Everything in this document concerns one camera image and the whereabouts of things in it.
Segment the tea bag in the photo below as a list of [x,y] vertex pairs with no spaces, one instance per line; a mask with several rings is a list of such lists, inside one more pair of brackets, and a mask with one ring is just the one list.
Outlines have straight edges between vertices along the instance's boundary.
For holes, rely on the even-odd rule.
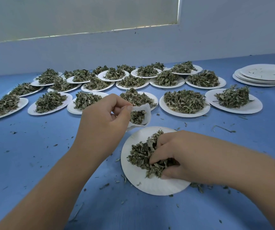
[[130,131],[132,130],[133,128],[136,128],[136,127],[146,127],[149,123],[150,123],[150,120],[151,120],[151,109],[150,109],[150,105],[147,103],[147,104],[144,104],[144,105],[141,105],[141,106],[134,106],[132,107],[132,111],[145,111],[145,118],[144,120],[142,121],[142,123],[139,125],[139,124],[133,124],[131,122],[129,122],[128,124],[128,127],[127,127],[127,131]]

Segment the hand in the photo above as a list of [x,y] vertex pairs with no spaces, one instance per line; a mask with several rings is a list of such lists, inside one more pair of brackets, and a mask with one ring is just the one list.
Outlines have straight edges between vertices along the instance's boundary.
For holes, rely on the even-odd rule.
[[111,155],[124,136],[131,110],[132,104],[116,94],[88,106],[82,112],[73,147],[91,154],[101,163]]
[[179,166],[163,170],[163,178],[232,186],[243,170],[253,167],[255,153],[230,142],[188,131],[160,135],[150,164],[174,158]]

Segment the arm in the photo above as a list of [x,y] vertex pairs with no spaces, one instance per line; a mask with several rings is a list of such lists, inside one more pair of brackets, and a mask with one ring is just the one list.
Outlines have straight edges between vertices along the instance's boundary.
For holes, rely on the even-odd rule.
[[83,186],[122,139],[130,121],[130,106],[111,94],[87,107],[71,149],[0,221],[0,229],[63,229]]
[[251,199],[275,227],[275,160],[217,138],[188,131],[159,137],[150,163],[175,158],[180,165],[163,170],[165,178],[224,184]]

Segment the pile of dried leaves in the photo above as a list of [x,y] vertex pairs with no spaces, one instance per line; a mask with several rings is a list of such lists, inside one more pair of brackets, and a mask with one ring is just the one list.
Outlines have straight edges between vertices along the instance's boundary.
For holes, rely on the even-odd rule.
[[125,93],[121,93],[120,97],[130,102],[133,106],[141,106],[146,103],[149,103],[150,107],[157,105],[152,98],[148,97],[145,93],[139,94],[134,88],[126,90]]
[[164,102],[175,112],[194,114],[205,107],[205,96],[193,90],[166,92]]
[[0,116],[18,108],[19,96],[16,94],[6,94],[0,99]]
[[73,77],[74,75],[72,74],[72,72],[69,72],[69,71],[66,71],[63,73],[64,77],[66,79],[70,78],[70,77]]
[[187,80],[200,87],[215,87],[219,85],[218,76],[213,71],[204,70],[202,73],[188,76]]
[[17,87],[15,87],[10,94],[16,94],[18,96],[25,95],[28,93],[32,93],[36,90],[38,90],[40,87],[38,86],[32,86],[29,83],[24,82],[23,84],[18,84]]
[[101,66],[98,66],[96,69],[93,70],[93,73],[98,75],[99,73],[103,71],[107,71],[109,68],[105,65],[103,68]]
[[139,67],[137,75],[140,77],[153,77],[158,73],[158,70],[156,70],[153,65],[147,65],[145,67]]
[[89,81],[95,76],[95,73],[90,73],[86,69],[76,69],[72,72],[72,75],[74,76],[73,82],[83,82]]
[[140,87],[145,84],[145,80],[140,77],[134,77],[131,74],[122,79],[118,85],[122,87]]
[[98,102],[102,98],[97,94],[84,93],[81,91],[76,94],[76,97],[77,99],[74,101],[74,104],[76,106],[74,108],[79,110],[84,110],[85,108],[94,104],[95,102]]
[[173,86],[177,85],[178,75],[172,73],[169,70],[162,71],[162,73],[158,74],[156,77],[155,84],[161,86]]
[[141,125],[145,119],[145,115],[146,115],[146,111],[144,111],[144,110],[132,111],[130,122],[133,124]]
[[108,80],[118,80],[122,77],[124,77],[125,71],[121,68],[115,69],[115,68],[109,68],[106,75],[103,77]]
[[164,69],[164,64],[163,64],[163,63],[160,63],[160,62],[155,62],[154,64],[151,63],[151,65],[152,65],[154,68],[160,69],[160,70],[162,70],[162,71],[163,71],[163,69]]
[[128,73],[131,73],[133,70],[136,69],[136,67],[123,64],[123,65],[118,65],[117,69],[123,69],[123,70],[127,71]]
[[149,164],[149,159],[152,153],[157,148],[157,140],[160,135],[164,132],[159,130],[151,137],[148,137],[146,143],[138,143],[137,145],[132,145],[132,150],[127,158],[131,164],[136,165],[142,169],[146,169],[146,177],[149,178],[151,174],[155,174],[157,177],[161,177],[162,171],[172,165],[176,165],[174,158],[169,158],[166,160],[161,160],[153,165]]
[[89,90],[101,90],[107,88],[110,85],[110,82],[100,80],[98,77],[92,77],[91,81],[84,84],[84,88]]
[[249,100],[248,86],[236,88],[237,85],[232,85],[230,88],[225,89],[222,93],[216,93],[214,96],[217,98],[221,106],[227,108],[240,108],[247,103],[253,101]]
[[67,90],[70,90],[72,88],[75,88],[76,86],[77,86],[76,84],[68,83],[62,77],[57,77],[54,80],[54,84],[50,88],[53,89],[53,90],[56,90],[58,92],[63,92],[63,91],[67,91]]
[[52,84],[55,78],[59,76],[59,73],[53,69],[47,69],[39,77],[36,78],[40,85]]
[[192,70],[197,71],[191,61],[175,64],[170,71],[174,73],[191,73]]
[[45,93],[36,101],[35,111],[37,113],[45,113],[54,110],[58,106],[61,106],[63,104],[63,101],[65,101],[66,99],[66,95],[62,95],[57,91]]

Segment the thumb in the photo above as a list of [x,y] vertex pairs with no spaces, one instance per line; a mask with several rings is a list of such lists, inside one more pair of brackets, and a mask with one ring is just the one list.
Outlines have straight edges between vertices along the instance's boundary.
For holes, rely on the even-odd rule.
[[165,170],[163,170],[162,175],[163,177],[167,178],[186,180],[185,173],[181,165],[173,165],[167,167]]
[[131,110],[132,106],[124,106],[121,109],[121,112],[113,121],[113,123],[116,125],[118,129],[126,131],[131,118]]

